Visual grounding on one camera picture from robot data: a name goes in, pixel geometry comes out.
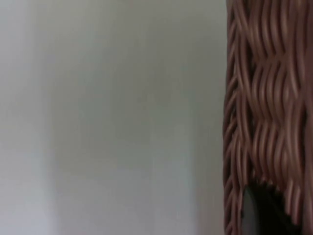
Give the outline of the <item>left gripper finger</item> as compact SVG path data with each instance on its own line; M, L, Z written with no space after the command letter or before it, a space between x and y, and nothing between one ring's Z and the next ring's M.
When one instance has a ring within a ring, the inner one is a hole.
M292 224L284 213L282 197L273 189L251 184L245 187L241 209L243 235L300 235L299 226Z

